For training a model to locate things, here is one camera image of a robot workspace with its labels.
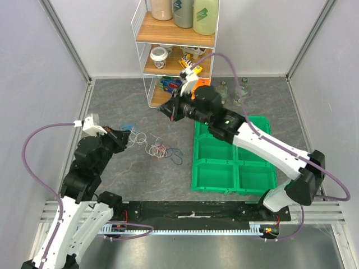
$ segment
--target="aluminum frame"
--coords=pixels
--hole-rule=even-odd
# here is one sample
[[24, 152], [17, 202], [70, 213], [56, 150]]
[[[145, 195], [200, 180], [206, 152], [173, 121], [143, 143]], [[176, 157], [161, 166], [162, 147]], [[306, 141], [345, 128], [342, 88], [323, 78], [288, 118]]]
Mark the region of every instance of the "aluminum frame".
[[[92, 80], [91, 82], [88, 82], [88, 85], [86, 87], [86, 91], [84, 94], [84, 99], [82, 101], [77, 119], [85, 119], [86, 114], [88, 113], [89, 110], [89, 106], [90, 106], [90, 102], [91, 102], [91, 97], [92, 97], [92, 93], [94, 91], [94, 87], [95, 87], [95, 80]], [[60, 188], [63, 182], [63, 179], [66, 175], [66, 173], [69, 171], [71, 163], [74, 159], [74, 152], [76, 150], [77, 147], [77, 143], [81, 138], [81, 134], [82, 134], [82, 129], [81, 128], [74, 128], [72, 131], [72, 137], [71, 137], [71, 144], [70, 147], [68, 149], [68, 156], [66, 158], [65, 164], [61, 170], [60, 173], [60, 180], [59, 180], [59, 185], [57, 185], [57, 190], [58, 193], [60, 192]]]
[[301, 49], [299, 50], [297, 57], [294, 59], [290, 69], [287, 72], [286, 78], [290, 80], [295, 71], [297, 70], [299, 64], [302, 62], [304, 56], [306, 55], [309, 47], [313, 43], [314, 39], [316, 38], [319, 30], [321, 29], [322, 25], [324, 24], [326, 18], [330, 14], [331, 10], [333, 9], [337, 0], [326, 0], [324, 7], [321, 9], [316, 21], [313, 24], [312, 29], [310, 30], [306, 40], [304, 41]]
[[[313, 146], [310, 142], [310, 138], [308, 136], [308, 131], [307, 128], [305, 126], [304, 121], [301, 118], [300, 115], [300, 111], [298, 109], [298, 105], [293, 93], [293, 88], [291, 85], [291, 81], [287, 80], [288, 83], [288, 87], [289, 87], [289, 91], [291, 92], [292, 95], [292, 99], [293, 99], [293, 103], [294, 103], [294, 107], [296, 108], [296, 112], [298, 115], [298, 119], [301, 125], [301, 129], [304, 135], [304, 139], [306, 142], [306, 146], [309, 152], [312, 151]], [[323, 186], [321, 186], [321, 193], [323, 195], [325, 195], [325, 191], [323, 189]], [[316, 222], [317, 224], [331, 224], [332, 225], [332, 229], [333, 229], [333, 233], [334, 233], [334, 237], [335, 237], [335, 242], [337, 243], [338, 249], [339, 249], [339, 253], [340, 253], [340, 257], [342, 258], [344, 267], [346, 269], [359, 269], [359, 258], [355, 252], [355, 250], [353, 249], [353, 245], [351, 243], [351, 237], [349, 236], [349, 231], [348, 228], [346, 226], [345, 220], [344, 220], [344, 216], [343, 216], [343, 220], [341, 223], [337, 224], [337, 223], [330, 223], [330, 222]]]
[[41, 5], [44, 8], [44, 11], [49, 16], [49, 19], [51, 20], [53, 26], [55, 27], [58, 35], [60, 36], [62, 42], [64, 43], [67, 51], [71, 55], [72, 59], [75, 61], [77, 67], [79, 68], [79, 71], [83, 78], [87, 81], [91, 81], [91, 76], [88, 73], [84, 63], [82, 62], [79, 54], [77, 53], [75, 46], [73, 45], [69, 35], [67, 34], [65, 27], [63, 26], [60, 18], [58, 17], [53, 5], [51, 4], [50, 0], [39, 0]]
[[[30, 259], [33, 258], [33, 256], [37, 253], [41, 245], [43, 244], [43, 241], [45, 240], [47, 236], [47, 231], [50, 229], [51, 223], [54, 220], [56, 216], [56, 211], [58, 209], [58, 203], [56, 201], [47, 201], [44, 210], [41, 216], [41, 221], [38, 227], [38, 232], [36, 234], [36, 240], [33, 244], [31, 253], [30, 253]], [[291, 205], [289, 206], [289, 210], [291, 213], [291, 221], [288, 222], [282, 222], [282, 225], [295, 225], [297, 226], [301, 222], [301, 209], [299, 205]], [[306, 214], [305, 218], [305, 225], [312, 225], [313, 227], [317, 227], [318, 229], [321, 229], [322, 225], [324, 224], [332, 224], [333, 227], [336, 228], [334, 233], [336, 233], [337, 236], [345, 236], [345, 233], [342, 231], [345, 231], [345, 220], [342, 214], [342, 211], [340, 209], [340, 205], [338, 202], [313, 202], [311, 206], [305, 206], [304, 211]], [[92, 209], [90, 207], [87, 207], [85, 209], [85, 212], [83, 213], [82, 217], [79, 219], [79, 226], [87, 219], [89, 218], [90, 214], [92, 212]], [[275, 222], [249, 222], [251, 228], [258, 228], [260, 225], [275, 225]], [[141, 231], [132, 231], [129, 230], [128, 234], [136, 234], [141, 233]], [[245, 233], [241, 233], [241, 231], [238, 230], [226, 230], [226, 231], [201, 231], [201, 234], [205, 235], [234, 235], [234, 236], [247, 236]], [[153, 235], [198, 235], [197, 232], [194, 231], [158, 231], [157, 233], [153, 233]], [[340, 253], [342, 254], [342, 260], [343, 263], [348, 265], [349, 267], [346, 267], [348, 269], [355, 269], [356, 267], [352, 267], [352, 265], [355, 265], [354, 259], [350, 260], [349, 257], [352, 257], [351, 249], [349, 247], [349, 244], [345, 245], [341, 242], [339, 247]]]

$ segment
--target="gray floor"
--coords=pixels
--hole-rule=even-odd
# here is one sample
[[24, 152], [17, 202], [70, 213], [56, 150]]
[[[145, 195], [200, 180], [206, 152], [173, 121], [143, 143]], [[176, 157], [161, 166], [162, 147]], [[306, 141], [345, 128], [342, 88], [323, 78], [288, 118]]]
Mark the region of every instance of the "gray floor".
[[[225, 80], [229, 89], [226, 106], [234, 107], [233, 78], [214, 78], [213, 85]], [[285, 78], [249, 78], [252, 97], [247, 101], [250, 115], [266, 116], [272, 135], [299, 149], [306, 149], [293, 101]], [[163, 114], [147, 105], [142, 79], [96, 80], [89, 113], [100, 115], [101, 125], [118, 128], [122, 124], [137, 124], [138, 131], [148, 136], [149, 143], [161, 137], [165, 145], [183, 152], [182, 165], [170, 159], [157, 159], [145, 152], [145, 146], [134, 145], [115, 155], [102, 175], [98, 193], [109, 190], [124, 200], [144, 201], [257, 201], [254, 196], [191, 191], [194, 122], [183, 119], [171, 123]], [[278, 171], [278, 184], [286, 180]]]
[[[285, 226], [283, 233], [295, 227]], [[250, 236], [149, 235], [124, 242], [96, 238], [86, 269], [344, 269], [330, 225], [305, 227], [294, 240], [264, 243]]]
[[[225, 79], [230, 92], [228, 108], [233, 109], [233, 79]], [[219, 79], [213, 79], [218, 85]], [[273, 136], [299, 149], [306, 149], [296, 111], [284, 78], [250, 78], [253, 95], [248, 100], [252, 115], [264, 115]], [[258, 197], [191, 192], [194, 122], [184, 119], [171, 123], [147, 106], [142, 80], [97, 80], [89, 112], [100, 115], [101, 124], [118, 128], [137, 124], [149, 141], [163, 138], [165, 145], [184, 153], [183, 164], [156, 159], [135, 145], [118, 154], [102, 175], [98, 193], [109, 190], [124, 200], [149, 201], [235, 201]], [[278, 183], [285, 181], [278, 173]], [[282, 225], [281, 235], [293, 233], [295, 225]], [[294, 240], [264, 243], [246, 236], [170, 236], [149, 235], [125, 242], [96, 238], [81, 262], [81, 268], [344, 268], [330, 226], [305, 226]]]

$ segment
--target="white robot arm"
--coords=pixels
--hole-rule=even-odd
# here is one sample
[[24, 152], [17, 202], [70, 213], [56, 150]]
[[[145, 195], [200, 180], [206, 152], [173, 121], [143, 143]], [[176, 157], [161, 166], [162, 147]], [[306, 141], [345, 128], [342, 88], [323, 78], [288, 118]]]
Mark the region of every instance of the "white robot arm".
[[[324, 175], [303, 160], [310, 160], [324, 168], [325, 157], [321, 152], [314, 151], [309, 154], [295, 149], [264, 133], [251, 123], [256, 130], [254, 131], [242, 115], [223, 107], [220, 95], [212, 86], [200, 86], [194, 89], [198, 77], [190, 67], [181, 72], [181, 79], [182, 86], [173, 92], [172, 97], [165, 104], [159, 106], [160, 112], [171, 121], [188, 117], [206, 124], [215, 138], [257, 154], [288, 176], [284, 184], [268, 190], [262, 196], [259, 207], [264, 217], [266, 213], [269, 215], [278, 212], [293, 203], [311, 205]], [[294, 154], [291, 155], [274, 146], [262, 136]]]
[[125, 150], [130, 131], [101, 127], [96, 114], [83, 121], [75, 121], [75, 127], [82, 127], [90, 136], [82, 138], [77, 144], [75, 160], [63, 180], [60, 191], [62, 220], [59, 220], [58, 207], [39, 253], [33, 260], [23, 263], [21, 269], [78, 269], [99, 230], [113, 217], [114, 210], [122, 206], [121, 196], [110, 192], [100, 194], [91, 215], [77, 230], [80, 218], [101, 183], [100, 175], [112, 155]]

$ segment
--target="green compartment tray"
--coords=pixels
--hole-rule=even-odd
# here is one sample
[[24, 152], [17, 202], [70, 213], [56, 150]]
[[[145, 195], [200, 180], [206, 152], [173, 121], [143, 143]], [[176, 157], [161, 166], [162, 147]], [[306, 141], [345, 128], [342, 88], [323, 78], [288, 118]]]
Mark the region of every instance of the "green compartment tray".
[[[265, 117], [250, 116], [262, 131], [271, 134]], [[262, 195], [277, 187], [275, 167], [245, 149], [214, 138], [208, 126], [196, 122], [192, 190]]]

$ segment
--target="green label bottle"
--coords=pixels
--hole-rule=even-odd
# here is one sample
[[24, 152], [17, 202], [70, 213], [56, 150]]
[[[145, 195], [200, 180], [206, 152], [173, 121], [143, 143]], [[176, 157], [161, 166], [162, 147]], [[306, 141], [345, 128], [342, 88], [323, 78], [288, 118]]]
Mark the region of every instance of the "green label bottle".
[[181, 28], [191, 28], [193, 25], [193, 1], [176, 0], [173, 2], [174, 23]]
[[212, 35], [217, 28], [218, 0], [195, 0], [193, 29], [200, 35]]

